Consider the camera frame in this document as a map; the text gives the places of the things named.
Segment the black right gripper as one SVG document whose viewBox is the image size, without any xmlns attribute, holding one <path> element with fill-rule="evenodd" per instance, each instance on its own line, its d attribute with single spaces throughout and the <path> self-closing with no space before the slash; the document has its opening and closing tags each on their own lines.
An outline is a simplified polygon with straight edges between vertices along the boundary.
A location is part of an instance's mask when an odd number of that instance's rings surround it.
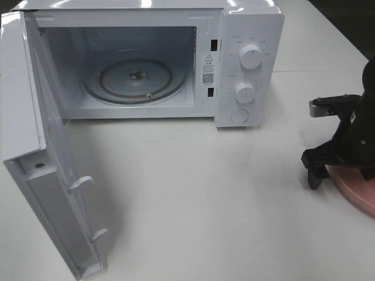
<svg viewBox="0 0 375 281">
<path fill-rule="evenodd" d="M 362 95 L 352 113 L 340 119 L 331 140 L 304 151 L 302 163 L 308 168 L 308 184 L 312 190 L 330 178 L 325 165 L 360 168 L 366 181 L 373 179 L 374 99 Z"/>
</svg>

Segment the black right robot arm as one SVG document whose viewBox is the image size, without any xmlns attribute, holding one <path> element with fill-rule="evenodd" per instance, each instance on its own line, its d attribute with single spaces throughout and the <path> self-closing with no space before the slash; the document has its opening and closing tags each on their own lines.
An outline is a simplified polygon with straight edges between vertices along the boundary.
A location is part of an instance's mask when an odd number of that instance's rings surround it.
<svg viewBox="0 0 375 281">
<path fill-rule="evenodd" d="M 366 64 L 362 83 L 361 96 L 340 95 L 309 102 L 311 117 L 338 116 L 340 119 L 331 140 L 305 150 L 301 156 L 313 190 L 330 177 L 327 165 L 357 168 L 365 180 L 374 178 L 374 59 Z"/>
</svg>

